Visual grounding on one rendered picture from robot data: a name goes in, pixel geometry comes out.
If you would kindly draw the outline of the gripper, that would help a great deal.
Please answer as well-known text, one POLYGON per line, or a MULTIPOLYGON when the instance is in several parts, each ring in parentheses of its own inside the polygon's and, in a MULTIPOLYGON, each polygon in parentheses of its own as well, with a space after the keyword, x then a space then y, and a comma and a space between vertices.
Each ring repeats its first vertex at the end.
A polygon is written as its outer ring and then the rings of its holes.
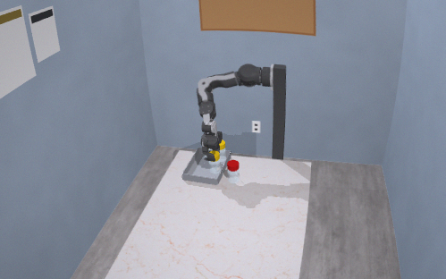
POLYGON ((204 132, 204 134, 201 137, 201 145, 202 145, 202 152, 205 157, 205 160, 207 161, 215 161, 215 155, 210 153, 210 151, 218 151, 220 153, 220 145, 223 139, 223 134, 221 131, 217 131, 217 125, 214 123, 214 132, 204 132), (209 150, 212 149, 212 150, 209 150))

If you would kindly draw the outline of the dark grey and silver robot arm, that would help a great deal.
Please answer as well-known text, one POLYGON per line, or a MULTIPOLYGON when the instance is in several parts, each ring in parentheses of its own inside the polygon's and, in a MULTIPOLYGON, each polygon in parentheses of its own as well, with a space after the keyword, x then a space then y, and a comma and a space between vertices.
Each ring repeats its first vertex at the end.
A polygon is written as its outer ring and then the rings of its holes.
POLYGON ((271 87, 271 90, 273 90, 273 64, 271 65, 271 70, 270 67, 263 67, 263 69, 260 68, 261 67, 256 67, 253 64, 246 63, 243 64, 237 72, 235 72, 235 75, 234 72, 227 72, 224 74, 209 76, 198 82, 198 101, 202 102, 198 104, 200 106, 199 112, 201 117, 204 119, 202 122, 202 132, 215 133, 214 123, 216 123, 216 121, 214 121, 214 118, 216 117, 216 111, 213 96, 214 89, 230 88, 238 85, 253 87, 255 85, 261 85, 260 82, 263 82, 262 86, 271 87), (239 77, 243 81, 242 84, 239 77))

